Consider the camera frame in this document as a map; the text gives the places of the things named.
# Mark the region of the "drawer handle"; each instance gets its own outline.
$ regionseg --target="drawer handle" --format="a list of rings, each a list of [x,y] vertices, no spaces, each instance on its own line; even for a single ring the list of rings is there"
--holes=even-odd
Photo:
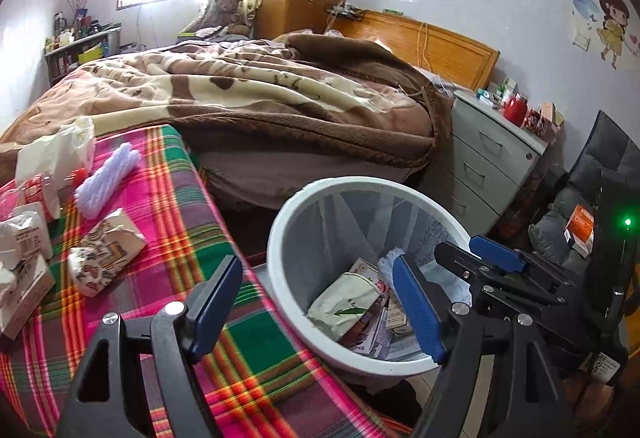
[[[463,205],[462,203],[460,203],[456,198],[454,198],[453,196],[449,196],[449,198],[453,199],[458,205],[460,205],[460,207],[462,207],[462,210],[466,210],[466,205]]]
[[[491,140],[493,143],[495,143],[500,149],[502,149],[502,144],[500,142],[497,142],[496,140],[494,140],[493,138],[491,138],[486,132],[484,132],[482,129],[480,129],[479,133],[484,136],[485,138],[487,138],[487,140]]]
[[[482,181],[484,182],[484,180],[486,179],[486,176],[484,174],[479,173],[478,171],[476,171],[471,165],[469,165],[467,162],[465,162],[465,169],[470,169],[473,172],[475,172],[478,176],[480,176],[482,178]]]

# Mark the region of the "red container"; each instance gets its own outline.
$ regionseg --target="red container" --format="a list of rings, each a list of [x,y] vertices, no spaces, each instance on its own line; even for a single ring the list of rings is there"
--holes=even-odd
[[[511,123],[520,127],[522,122],[524,122],[524,117],[527,116],[527,109],[527,97],[518,93],[504,104],[504,112],[502,115]]]

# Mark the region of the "white trash bin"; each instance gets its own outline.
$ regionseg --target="white trash bin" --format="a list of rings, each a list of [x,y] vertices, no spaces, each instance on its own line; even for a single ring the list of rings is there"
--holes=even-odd
[[[399,247],[418,264],[426,263],[442,241],[469,249],[462,225],[409,187],[360,176],[318,180],[287,201],[271,227],[267,269],[273,300],[305,344],[340,370],[381,381],[424,373],[437,367],[428,355],[405,362],[359,355],[332,341],[305,314],[357,258],[376,263]],[[435,266],[437,282],[442,284],[443,277],[458,280]]]

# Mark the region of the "chair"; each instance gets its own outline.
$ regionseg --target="chair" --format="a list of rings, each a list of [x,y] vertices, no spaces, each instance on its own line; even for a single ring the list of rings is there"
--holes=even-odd
[[[593,214],[601,175],[607,169],[631,188],[640,188],[640,149],[607,114],[599,111],[571,172],[555,165],[545,173],[539,191],[540,204],[551,203],[551,206],[546,213],[545,210],[538,211],[529,225],[529,240],[538,254],[575,273],[584,274],[587,262],[574,249],[569,249],[564,227],[577,205]]]

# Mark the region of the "teddy bear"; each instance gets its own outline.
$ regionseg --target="teddy bear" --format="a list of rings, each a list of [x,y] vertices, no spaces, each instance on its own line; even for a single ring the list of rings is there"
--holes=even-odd
[[[246,26],[243,0],[215,0],[215,10],[207,26]]]

